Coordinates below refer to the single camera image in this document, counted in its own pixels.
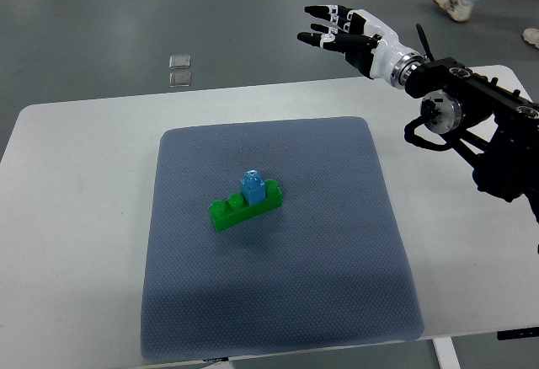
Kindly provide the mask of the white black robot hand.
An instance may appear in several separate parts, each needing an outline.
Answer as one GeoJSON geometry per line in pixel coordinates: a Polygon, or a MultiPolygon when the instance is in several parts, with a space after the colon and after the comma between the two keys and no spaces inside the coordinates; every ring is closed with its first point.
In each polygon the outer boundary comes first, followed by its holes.
{"type": "Polygon", "coordinates": [[[411,72],[424,63],[416,50],[400,42],[392,28],[364,9],[312,5],[304,11],[325,23],[312,24],[312,30],[299,33],[297,39],[343,54],[366,78],[381,78],[392,87],[403,89],[411,72]]]}

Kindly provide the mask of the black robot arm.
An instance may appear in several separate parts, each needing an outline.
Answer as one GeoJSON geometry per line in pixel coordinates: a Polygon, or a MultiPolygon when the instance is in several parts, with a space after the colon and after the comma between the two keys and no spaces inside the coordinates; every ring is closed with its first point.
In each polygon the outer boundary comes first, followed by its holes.
{"type": "Polygon", "coordinates": [[[404,139],[431,151],[455,151],[472,167],[478,191],[504,201],[524,196],[538,213],[538,104],[457,60],[435,59],[422,26],[425,55],[399,77],[420,99],[404,139]]]}

